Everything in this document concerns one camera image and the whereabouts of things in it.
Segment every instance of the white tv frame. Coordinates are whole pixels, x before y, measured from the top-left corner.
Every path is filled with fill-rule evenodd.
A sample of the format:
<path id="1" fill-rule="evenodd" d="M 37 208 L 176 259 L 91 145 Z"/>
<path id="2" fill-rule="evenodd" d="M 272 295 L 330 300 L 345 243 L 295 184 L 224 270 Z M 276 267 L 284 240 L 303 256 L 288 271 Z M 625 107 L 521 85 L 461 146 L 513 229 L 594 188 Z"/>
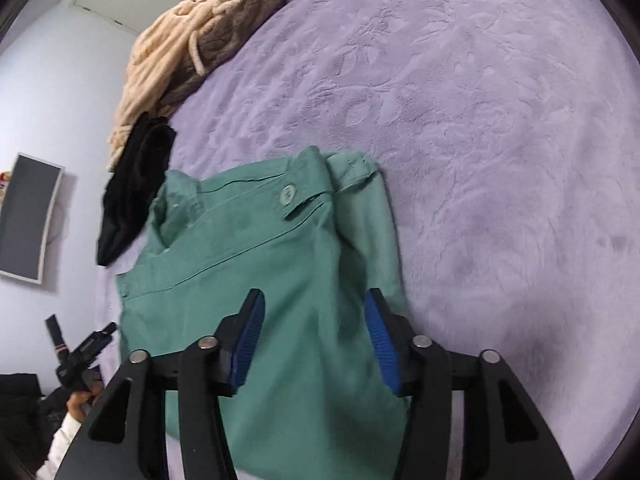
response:
<path id="1" fill-rule="evenodd" d="M 5 270 L 0 270 L 0 275 L 9 276 L 10 278 L 15 278 L 16 280 L 21 280 L 23 282 L 34 283 L 35 285 L 42 284 L 42 274 L 44 270 L 44 253 L 47 248 L 47 236 L 49 235 L 49 226 L 51 224 L 51 216 L 53 214 L 53 205 L 56 203 L 56 196 L 58 195 L 58 189 L 60 188 L 60 181 L 62 181 L 62 176 L 65 174 L 65 167 L 60 166 L 59 164 L 53 164 L 47 160 L 43 160 L 41 158 L 37 158 L 35 156 L 27 155 L 26 153 L 18 152 L 18 155 L 15 157 L 14 169 L 15 165 L 18 163 L 20 157 L 23 156 L 25 158 L 30 158 L 31 160 L 35 160 L 36 162 L 40 162 L 43 164 L 47 164 L 48 166 L 52 166 L 54 168 L 58 168 L 60 172 L 58 173 L 58 178 L 56 179 L 56 183 L 53 186 L 53 192 L 51 193 L 51 200 L 49 202 L 49 206 L 47 207 L 47 217 L 44 222 L 44 229 L 42 230 L 42 240 L 40 242 L 40 261 L 38 262 L 38 277 L 36 280 L 33 278 L 25 278 L 24 276 L 19 276 L 18 274 L 12 274 L 10 272 L 6 272 Z M 9 184 L 6 189 L 9 189 L 11 186 L 11 180 L 9 180 Z M 0 216 L 2 216 L 2 207 L 0 206 Z"/>

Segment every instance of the beige fuzzy blanket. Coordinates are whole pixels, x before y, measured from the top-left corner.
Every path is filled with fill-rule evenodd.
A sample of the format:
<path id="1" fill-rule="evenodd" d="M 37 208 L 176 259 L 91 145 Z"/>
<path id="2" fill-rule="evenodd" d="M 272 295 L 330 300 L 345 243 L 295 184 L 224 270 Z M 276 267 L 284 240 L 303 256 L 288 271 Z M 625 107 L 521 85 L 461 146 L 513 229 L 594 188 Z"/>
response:
<path id="1" fill-rule="evenodd" d="M 142 112 L 172 114 L 283 2 L 185 0 L 140 34 L 131 51 L 108 140 L 108 170 L 116 167 Z"/>

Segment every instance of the white wall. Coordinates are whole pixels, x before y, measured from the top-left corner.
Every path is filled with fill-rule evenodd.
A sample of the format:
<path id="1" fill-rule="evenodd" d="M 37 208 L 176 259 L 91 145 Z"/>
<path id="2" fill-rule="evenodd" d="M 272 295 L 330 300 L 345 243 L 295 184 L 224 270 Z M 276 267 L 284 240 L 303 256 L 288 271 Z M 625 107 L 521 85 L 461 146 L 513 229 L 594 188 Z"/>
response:
<path id="1" fill-rule="evenodd" d="M 0 54 L 8 49 L 31 23 L 35 22 L 41 15 L 50 10 L 51 7 L 60 3 L 60 1 L 62 0 L 29 0 L 12 23 L 4 38 L 2 38 Z"/>
<path id="2" fill-rule="evenodd" d="M 44 392 L 58 385 L 45 318 L 58 316 L 70 347 L 94 329 L 106 137 L 134 39 L 60 5 L 0 56 L 0 171 L 11 168 L 17 152 L 66 167 L 44 284 L 0 280 L 0 373 L 35 372 Z"/>

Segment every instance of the shirt button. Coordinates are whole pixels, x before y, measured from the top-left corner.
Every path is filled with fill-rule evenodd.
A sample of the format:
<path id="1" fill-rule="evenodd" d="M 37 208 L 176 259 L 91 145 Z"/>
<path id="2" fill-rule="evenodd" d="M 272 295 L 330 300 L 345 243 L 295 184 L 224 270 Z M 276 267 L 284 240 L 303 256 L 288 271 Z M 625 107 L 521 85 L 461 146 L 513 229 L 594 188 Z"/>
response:
<path id="1" fill-rule="evenodd" d="M 282 205 L 289 205 L 293 202 L 293 197 L 296 195 L 296 186 L 289 184 L 282 189 L 280 193 L 280 203 Z"/>

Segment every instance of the blue gripper pad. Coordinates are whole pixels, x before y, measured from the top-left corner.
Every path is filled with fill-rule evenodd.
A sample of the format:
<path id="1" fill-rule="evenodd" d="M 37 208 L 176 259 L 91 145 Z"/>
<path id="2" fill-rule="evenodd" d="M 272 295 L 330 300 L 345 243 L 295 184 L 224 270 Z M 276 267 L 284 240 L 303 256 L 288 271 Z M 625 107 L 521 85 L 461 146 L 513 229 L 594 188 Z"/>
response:
<path id="1" fill-rule="evenodd" d="M 376 300 L 372 289 L 365 294 L 365 320 L 369 336 L 373 343 L 373 350 L 378 359 L 382 380 L 391 388 L 396 396 L 401 396 L 402 379 L 400 377 L 401 356 L 396 347 L 391 334 L 383 319 L 381 309 L 386 309 L 391 314 L 386 304 L 380 305 Z"/>
<path id="2" fill-rule="evenodd" d="M 258 344 L 260 331 L 264 322 L 264 294 L 258 293 L 252 305 L 242 332 L 238 337 L 236 348 L 231 356 L 231 372 L 228 378 L 228 385 L 235 392 L 246 381 L 249 373 L 251 361 L 254 358 L 255 347 Z"/>

